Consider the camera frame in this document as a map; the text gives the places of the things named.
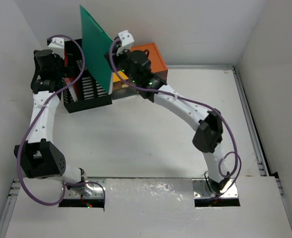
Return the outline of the red folder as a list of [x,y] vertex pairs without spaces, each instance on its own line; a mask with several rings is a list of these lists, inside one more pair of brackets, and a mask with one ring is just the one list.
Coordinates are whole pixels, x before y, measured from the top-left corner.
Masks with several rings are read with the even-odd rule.
[[[74,55],[68,53],[66,49],[64,50],[64,67],[65,67],[64,81],[67,85],[69,85],[78,76],[78,66],[74,58]],[[72,86],[69,86],[68,91],[70,93],[72,100],[74,102],[77,102],[79,99],[77,84],[74,83]]]

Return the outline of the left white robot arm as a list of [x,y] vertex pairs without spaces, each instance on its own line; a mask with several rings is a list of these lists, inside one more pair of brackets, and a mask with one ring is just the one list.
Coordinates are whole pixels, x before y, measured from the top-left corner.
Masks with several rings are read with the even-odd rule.
[[29,128],[14,148],[19,177],[56,179],[68,186],[84,181],[81,168],[67,164],[54,145],[53,126],[60,103],[59,83],[63,76],[63,59],[51,49],[34,51],[35,73],[31,82],[33,110]]

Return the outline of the green folder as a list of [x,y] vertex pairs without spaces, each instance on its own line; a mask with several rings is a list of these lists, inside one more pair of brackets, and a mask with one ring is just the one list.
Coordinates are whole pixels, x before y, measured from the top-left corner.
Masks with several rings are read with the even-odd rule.
[[105,54],[109,52],[112,39],[105,33],[92,15],[81,5],[82,50],[85,65],[101,87],[111,94],[113,90],[113,72]]

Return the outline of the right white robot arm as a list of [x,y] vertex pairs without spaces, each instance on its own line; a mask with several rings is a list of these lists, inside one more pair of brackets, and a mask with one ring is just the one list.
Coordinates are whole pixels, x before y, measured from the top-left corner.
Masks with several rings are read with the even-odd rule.
[[219,171],[223,157],[221,118],[216,111],[182,100],[166,80],[151,71],[148,55],[147,51],[124,50],[119,55],[106,53],[105,58],[112,69],[123,71],[141,97],[170,110],[195,131],[192,143],[203,153],[208,168],[208,187],[220,193],[228,182]]

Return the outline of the black mesh file organizer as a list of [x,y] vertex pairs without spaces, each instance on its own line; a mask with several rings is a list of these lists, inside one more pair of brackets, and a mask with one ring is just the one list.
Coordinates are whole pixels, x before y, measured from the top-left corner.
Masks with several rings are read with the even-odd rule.
[[[65,42],[64,49],[73,54],[80,73],[83,63],[81,53],[78,47],[72,41]],[[78,87],[79,99],[74,102],[68,90],[63,91],[63,104],[69,113],[84,111],[97,107],[103,107],[112,104],[111,95],[109,95],[101,85],[93,78],[86,69],[76,82]]]

